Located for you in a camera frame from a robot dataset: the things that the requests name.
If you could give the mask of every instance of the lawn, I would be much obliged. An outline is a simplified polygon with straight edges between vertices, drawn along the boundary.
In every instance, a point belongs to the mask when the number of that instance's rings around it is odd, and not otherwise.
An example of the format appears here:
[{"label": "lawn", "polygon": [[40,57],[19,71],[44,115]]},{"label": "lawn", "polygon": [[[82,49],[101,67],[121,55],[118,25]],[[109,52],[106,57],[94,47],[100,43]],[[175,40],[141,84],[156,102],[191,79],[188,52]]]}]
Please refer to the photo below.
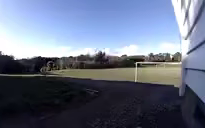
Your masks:
[{"label": "lawn", "polygon": [[[65,77],[90,78],[95,80],[134,81],[135,68],[115,69],[67,69],[54,71]],[[180,84],[180,67],[144,67],[138,68],[138,82]]]}]

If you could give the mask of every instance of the blue sky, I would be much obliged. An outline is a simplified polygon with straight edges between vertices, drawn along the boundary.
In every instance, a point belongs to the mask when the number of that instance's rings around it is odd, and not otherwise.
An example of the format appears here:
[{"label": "blue sky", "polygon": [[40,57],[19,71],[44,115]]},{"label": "blue sky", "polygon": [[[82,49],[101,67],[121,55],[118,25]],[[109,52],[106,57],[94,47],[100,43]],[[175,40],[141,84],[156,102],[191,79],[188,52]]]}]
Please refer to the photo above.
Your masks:
[{"label": "blue sky", "polygon": [[179,47],[171,0],[0,0],[0,51],[16,58]]}]

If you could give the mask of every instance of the white cloud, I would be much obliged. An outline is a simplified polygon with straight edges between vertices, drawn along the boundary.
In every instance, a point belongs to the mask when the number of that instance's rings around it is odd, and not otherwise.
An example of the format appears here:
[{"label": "white cloud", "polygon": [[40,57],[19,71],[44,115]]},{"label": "white cloud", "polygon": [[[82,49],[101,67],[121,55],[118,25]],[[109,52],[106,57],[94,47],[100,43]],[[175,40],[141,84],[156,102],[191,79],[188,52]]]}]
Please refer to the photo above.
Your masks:
[{"label": "white cloud", "polygon": [[180,51],[180,44],[176,44],[176,43],[169,43],[169,42],[164,42],[161,43],[159,48],[158,48],[159,52],[168,52],[168,53],[176,53]]},{"label": "white cloud", "polygon": [[105,51],[109,55],[148,55],[150,52],[160,53],[169,52],[175,53],[180,51],[180,44],[163,42],[156,45],[137,45],[130,44],[128,46],[117,48],[75,48],[71,46],[55,46],[44,44],[28,44],[26,42],[15,41],[5,33],[0,32],[0,51],[4,54],[13,55],[16,58],[27,58],[33,56],[45,57],[62,57],[62,56],[77,56],[80,54],[95,54],[98,50]]},{"label": "white cloud", "polygon": [[114,51],[115,55],[121,56],[121,55],[137,55],[140,54],[140,49],[138,45],[131,44],[129,46],[124,46],[123,48],[117,48]]}]

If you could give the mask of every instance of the white siding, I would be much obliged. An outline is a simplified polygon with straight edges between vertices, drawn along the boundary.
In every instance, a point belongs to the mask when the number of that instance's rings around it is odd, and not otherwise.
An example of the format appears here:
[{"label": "white siding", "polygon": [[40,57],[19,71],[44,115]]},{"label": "white siding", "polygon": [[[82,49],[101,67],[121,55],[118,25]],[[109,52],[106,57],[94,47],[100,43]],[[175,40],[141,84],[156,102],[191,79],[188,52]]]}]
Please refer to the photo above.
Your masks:
[{"label": "white siding", "polygon": [[195,29],[193,30],[193,32],[190,36],[190,40],[192,42],[189,45],[189,49],[194,48],[196,45],[198,45],[204,39],[205,39],[205,9],[204,9],[198,23],[196,24]]},{"label": "white siding", "polygon": [[188,55],[186,68],[205,70],[205,44]]},{"label": "white siding", "polygon": [[205,103],[205,73],[201,73],[201,71],[188,70],[186,83]]},{"label": "white siding", "polygon": [[185,24],[184,13],[186,13],[186,11],[182,10],[181,1],[186,2],[186,4],[188,2],[188,0],[172,0],[182,36],[182,52],[184,55],[184,61],[182,62],[182,87],[180,90],[184,92],[185,84],[187,84],[205,103],[205,43],[200,47],[197,47],[205,40],[205,8],[199,17],[199,20],[196,22],[196,17],[201,11],[202,3],[205,2],[205,0],[191,0]]}]

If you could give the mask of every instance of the house wall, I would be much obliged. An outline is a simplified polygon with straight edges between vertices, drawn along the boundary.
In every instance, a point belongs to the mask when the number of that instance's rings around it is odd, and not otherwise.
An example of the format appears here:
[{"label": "house wall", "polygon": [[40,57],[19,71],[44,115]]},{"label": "house wall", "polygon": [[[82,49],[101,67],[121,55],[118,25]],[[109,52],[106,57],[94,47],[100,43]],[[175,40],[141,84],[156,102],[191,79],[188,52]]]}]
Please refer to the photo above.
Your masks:
[{"label": "house wall", "polygon": [[205,104],[205,0],[172,0],[182,36],[182,86]]}]

